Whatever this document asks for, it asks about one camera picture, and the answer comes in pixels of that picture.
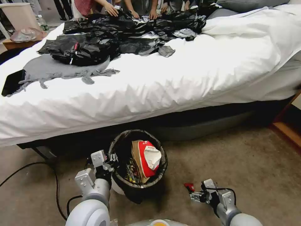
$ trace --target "gray fringed cloth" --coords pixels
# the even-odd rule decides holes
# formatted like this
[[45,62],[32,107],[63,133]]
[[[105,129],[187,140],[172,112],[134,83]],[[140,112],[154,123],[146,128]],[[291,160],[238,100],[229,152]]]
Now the gray fringed cloth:
[[118,70],[114,69],[106,70],[109,63],[110,57],[108,57],[107,60],[102,64],[79,67],[75,65],[63,64],[54,60],[50,54],[43,54],[32,59],[25,65],[23,68],[26,73],[25,79],[19,82],[19,84],[22,84],[22,86],[15,93],[25,90],[26,86],[35,81],[39,81],[41,87],[43,89],[47,89],[47,86],[44,84],[44,82],[54,78],[70,79],[81,77],[84,83],[94,84],[94,81],[91,79],[91,77],[111,76],[119,72]]

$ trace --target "wooden furniture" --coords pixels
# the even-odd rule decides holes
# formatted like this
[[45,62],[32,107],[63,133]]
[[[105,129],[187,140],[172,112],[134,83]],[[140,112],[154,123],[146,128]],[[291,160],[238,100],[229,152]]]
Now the wooden furniture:
[[301,148],[301,90],[276,116],[272,128]]
[[33,45],[37,44],[38,42],[40,42],[43,38],[36,38],[33,41],[28,41],[28,42],[13,42],[10,39],[5,39],[2,43],[5,46],[5,48],[7,50],[10,49],[15,49],[15,48],[29,48],[32,47]]

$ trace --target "person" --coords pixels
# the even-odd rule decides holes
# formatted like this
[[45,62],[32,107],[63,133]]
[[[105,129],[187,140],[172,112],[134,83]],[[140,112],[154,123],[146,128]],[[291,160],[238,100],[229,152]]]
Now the person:
[[170,11],[181,11],[183,0],[164,0],[161,13],[165,13],[170,7]]
[[64,10],[66,11],[66,13],[67,13],[69,19],[72,19],[72,18],[73,18],[71,6],[70,6],[68,0],[61,0],[64,8],[62,8],[62,5],[61,5],[61,3],[60,3],[60,0],[53,0],[53,1],[54,1],[55,6],[56,6],[56,9],[57,9],[57,11],[58,11],[58,13],[59,13],[59,15],[60,15],[60,19],[61,19],[61,20],[64,20],[64,21],[67,20],[67,19],[66,19],[66,16],[65,16]]
[[117,1],[111,2],[110,0],[74,0],[77,10],[83,16],[90,14],[91,9],[93,12],[101,12],[104,7],[108,14],[111,16],[118,16],[118,10],[113,6]]
[[118,10],[113,6],[114,2],[112,2],[112,4],[106,0],[94,0],[97,3],[99,3],[101,6],[103,6],[106,11],[108,12],[108,14],[110,14],[111,16],[118,16]]
[[134,18],[139,15],[149,15],[149,19],[157,19],[158,0],[122,0],[121,7],[124,11],[131,11]]

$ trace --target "pillow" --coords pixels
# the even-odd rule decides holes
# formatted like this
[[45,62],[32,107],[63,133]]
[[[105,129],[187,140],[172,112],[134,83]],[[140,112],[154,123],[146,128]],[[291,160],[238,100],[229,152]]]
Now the pillow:
[[245,13],[265,6],[274,7],[289,0],[217,0],[216,4],[239,13]]
[[229,9],[217,9],[215,10],[207,19],[213,19],[215,17],[223,17],[223,16],[232,16],[232,15],[236,15],[238,14],[237,12],[234,12],[232,10]]

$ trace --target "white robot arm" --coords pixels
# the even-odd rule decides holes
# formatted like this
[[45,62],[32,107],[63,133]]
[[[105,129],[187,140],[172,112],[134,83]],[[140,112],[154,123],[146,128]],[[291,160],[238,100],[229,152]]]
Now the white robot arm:
[[190,199],[209,204],[220,218],[223,226],[262,226],[255,217],[241,213],[236,207],[236,195],[230,188],[218,188],[212,179],[202,181],[200,192],[195,192],[193,184],[184,184]]
[[104,151],[91,154],[94,172],[88,168],[77,173],[75,182],[82,191],[79,203],[67,218],[66,226],[109,226],[111,172]]
[[[75,177],[77,185],[82,190],[83,201],[71,211],[66,226],[110,225],[108,205],[113,168],[108,164],[103,150],[91,154],[91,159],[94,172],[88,168],[78,172]],[[113,156],[109,162],[115,161],[117,157]],[[212,179],[202,182],[200,192],[195,192],[193,184],[185,184],[185,186],[192,200],[207,203],[213,208],[223,226],[262,226],[255,217],[239,211],[236,207],[235,192],[232,189],[217,188]],[[161,221],[166,226],[185,225],[170,220],[147,220],[136,222],[131,226],[153,226],[157,221]]]

